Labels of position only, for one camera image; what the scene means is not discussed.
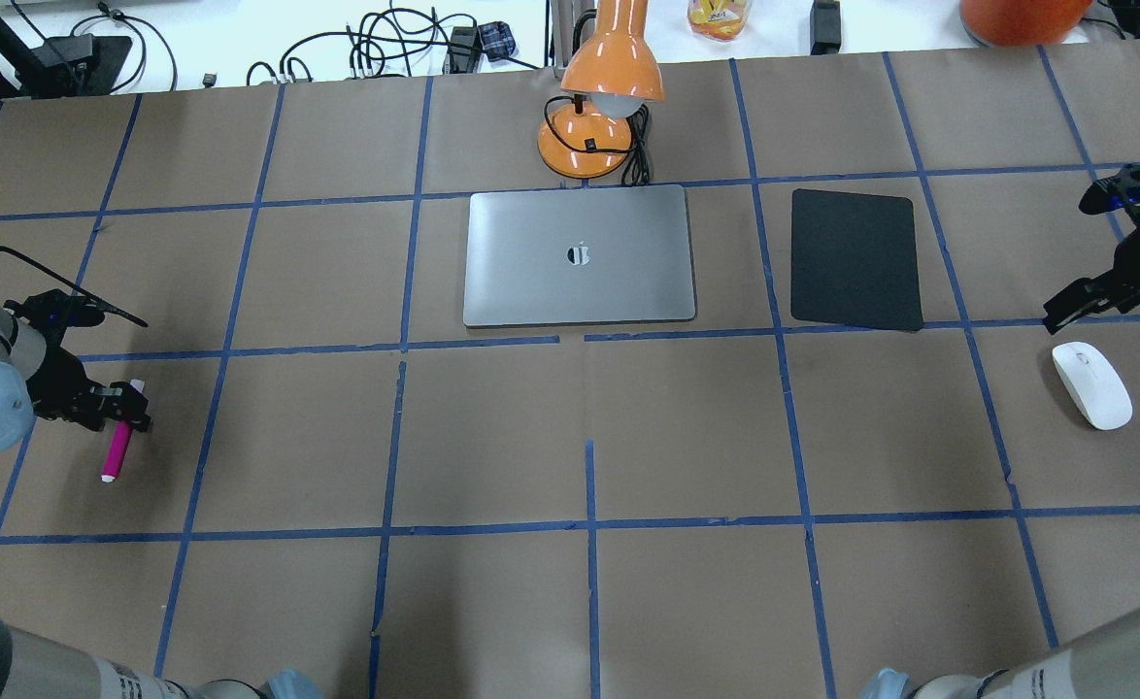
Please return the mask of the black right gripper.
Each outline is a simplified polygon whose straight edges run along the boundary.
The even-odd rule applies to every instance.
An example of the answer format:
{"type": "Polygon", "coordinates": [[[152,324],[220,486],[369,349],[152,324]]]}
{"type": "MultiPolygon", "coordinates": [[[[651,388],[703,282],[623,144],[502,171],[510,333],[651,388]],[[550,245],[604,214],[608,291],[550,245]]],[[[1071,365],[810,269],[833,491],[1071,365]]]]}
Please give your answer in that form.
{"type": "Polygon", "coordinates": [[[1140,304],[1140,233],[1132,233],[1113,252],[1112,270],[1089,282],[1072,282],[1042,306],[1050,335],[1085,316],[1112,309],[1129,312],[1140,304]]]}

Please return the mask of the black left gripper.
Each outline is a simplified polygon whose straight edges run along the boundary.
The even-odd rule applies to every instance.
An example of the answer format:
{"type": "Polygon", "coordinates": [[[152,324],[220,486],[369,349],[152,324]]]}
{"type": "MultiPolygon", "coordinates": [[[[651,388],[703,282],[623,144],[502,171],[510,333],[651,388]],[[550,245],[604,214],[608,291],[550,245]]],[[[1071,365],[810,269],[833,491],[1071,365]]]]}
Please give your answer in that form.
{"type": "Polygon", "coordinates": [[[117,409],[144,409],[147,397],[132,383],[112,383],[108,395],[98,393],[105,387],[87,374],[76,355],[46,353],[39,368],[28,377],[30,403],[36,417],[65,420],[91,432],[99,432],[105,420],[132,432],[149,432],[149,415],[119,415],[117,409]]]}

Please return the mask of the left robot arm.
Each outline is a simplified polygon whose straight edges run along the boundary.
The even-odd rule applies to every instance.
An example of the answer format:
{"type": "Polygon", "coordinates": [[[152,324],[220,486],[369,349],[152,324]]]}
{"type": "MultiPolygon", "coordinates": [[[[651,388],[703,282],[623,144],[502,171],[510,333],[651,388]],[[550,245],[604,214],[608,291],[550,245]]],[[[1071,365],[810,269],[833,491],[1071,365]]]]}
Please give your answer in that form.
{"type": "Polygon", "coordinates": [[[65,420],[100,432],[115,421],[149,432],[149,399],[135,383],[103,384],[62,346],[70,328],[93,327],[107,315],[142,319],[99,296],[51,290],[0,304],[0,452],[21,442],[36,418],[65,420]]]}

